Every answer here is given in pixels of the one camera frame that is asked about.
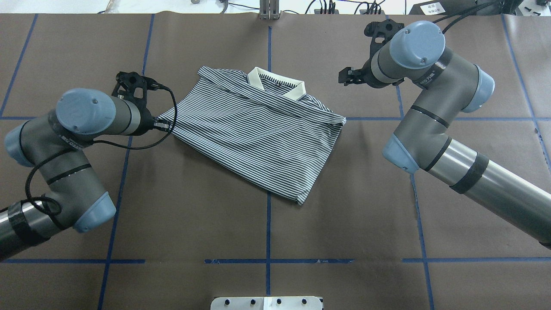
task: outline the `striped shirt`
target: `striped shirt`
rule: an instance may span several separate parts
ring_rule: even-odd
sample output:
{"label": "striped shirt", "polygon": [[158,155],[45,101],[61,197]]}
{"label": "striped shirt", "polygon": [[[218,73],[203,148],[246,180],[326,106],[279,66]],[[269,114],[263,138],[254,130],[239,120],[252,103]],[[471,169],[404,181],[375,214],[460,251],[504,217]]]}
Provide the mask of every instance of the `striped shirt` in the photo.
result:
{"label": "striped shirt", "polygon": [[[346,122],[304,82],[260,68],[202,67],[178,103],[177,138],[246,180],[302,205]],[[174,118],[174,108],[160,116]]]}

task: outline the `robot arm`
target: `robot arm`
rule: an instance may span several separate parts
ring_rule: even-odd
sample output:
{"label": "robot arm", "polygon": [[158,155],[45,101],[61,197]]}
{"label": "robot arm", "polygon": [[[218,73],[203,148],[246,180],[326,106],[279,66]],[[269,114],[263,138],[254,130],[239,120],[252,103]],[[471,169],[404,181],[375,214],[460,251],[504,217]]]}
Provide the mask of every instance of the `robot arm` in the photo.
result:
{"label": "robot arm", "polygon": [[407,77],[423,88],[385,146],[385,158],[412,174],[427,171],[551,249],[551,195],[446,134],[460,111],[473,112],[489,99],[494,80],[446,48],[433,23],[404,27],[386,20],[368,25],[366,35],[385,41],[361,70],[341,71],[340,83],[382,88]]}
{"label": "robot arm", "polygon": [[[138,88],[142,98],[134,96]],[[34,200],[39,209],[24,200],[0,212],[0,261],[68,227],[87,232],[115,215],[82,149],[100,135],[169,131],[170,122],[153,118],[145,107],[148,89],[167,88],[135,72],[120,72],[112,96],[93,89],[69,90],[55,110],[6,135],[9,155],[23,166],[39,168],[51,191],[43,195],[46,199]]]}

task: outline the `white collar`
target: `white collar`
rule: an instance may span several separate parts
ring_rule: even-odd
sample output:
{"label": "white collar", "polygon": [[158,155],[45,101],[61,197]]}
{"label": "white collar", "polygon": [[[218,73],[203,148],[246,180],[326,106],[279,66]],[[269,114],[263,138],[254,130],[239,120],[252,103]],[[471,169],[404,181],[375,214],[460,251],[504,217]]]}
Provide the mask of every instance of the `white collar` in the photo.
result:
{"label": "white collar", "polygon": [[278,81],[281,82],[287,82],[293,85],[296,85],[295,88],[293,88],[288,93],[284,94],[284,97],[287,97],[292,100],[299,100],[306,94],[306,88],[304,87],[304,81],[299,81],[297,79],[292,79],[284,76],[280,76],[278,74],[272,73],[270,71],[266,71],[264,69],[255,67],[247,76],[249,78],[249,84],[260,89],[264,90],[264,86],[262,85],[262,82],[260,81],[260,74],[265,74],[269,77],[272,77]]}

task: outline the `light blue joint cap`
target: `light blue joint cap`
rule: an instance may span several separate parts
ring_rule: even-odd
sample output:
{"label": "light blue joint cap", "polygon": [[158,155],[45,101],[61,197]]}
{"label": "light blue joint cap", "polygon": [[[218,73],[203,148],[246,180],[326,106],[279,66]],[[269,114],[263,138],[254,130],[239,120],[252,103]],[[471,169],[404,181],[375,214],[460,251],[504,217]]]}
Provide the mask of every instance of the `light blue joint cap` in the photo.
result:
{"label": "light blue joint cap", "polygon": [[117,209],[109,197],[109,193],[105,192],[96,202],[86,210],[86,212],[73,225],[73,228],[79,233],[85,233],[97,226],[107,222],[115,215]]}
{"label": "light blue joint cap", "polygon": [[494,88],[495,88],[494,79],[489,74],[482,71],[482,69],[480,69],[479,66],[477,66],[477,69],[478,69],[477,90],[476,92],[474,92],[474,96],[471,102],[463,110],[461,110],[462,112],[465,112],[465,113],[471,113],[480,109],[482,104],[488,101],[488,99],[490,99],[490,96],[494,93]]}
{"label": "light blue joint cap", "polygon": [[21,149],[21,143],[19,143],[19,136],[21,130],[23,129],[24,123],[12,129],[6,135],[4,139],[4,147],[8,152],[9,156],[15,161],[25,167],[34,167],[34,165],[25,157],[23,150]]}
{"label": "light blue joint cap", "polygon": [[426,20],[407,25],[390,40],[390,56],[407,69],[432,66],[444,52],[446,39],[436,24]]}
{"label": "light blue joint cap", "polygon": [[115,103],[95,89],[73,88],[57,102],[56,115],[61,125],[79,135],[104,131],[115,119]]}
{"label": "light blue joint cap", "polygon": [[419,165],[417,165],[415,159],[413,159],[395,134],[392,134],[388,142],[386,142],[382,155],[405,172],[413,174],[419,169]]}

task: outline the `white label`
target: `white label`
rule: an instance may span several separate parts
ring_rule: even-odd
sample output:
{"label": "white label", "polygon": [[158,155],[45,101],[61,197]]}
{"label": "white label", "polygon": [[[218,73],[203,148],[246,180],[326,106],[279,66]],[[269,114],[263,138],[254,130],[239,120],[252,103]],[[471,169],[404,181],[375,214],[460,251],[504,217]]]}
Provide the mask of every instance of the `white label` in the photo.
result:
{"label": "white label", "polygon": [[425,4],[424,6],[420,6],[420,8],[421,10],[423,10],[423,13],[425,13],[425,15],[435,15],[446,12],[440,2]]}

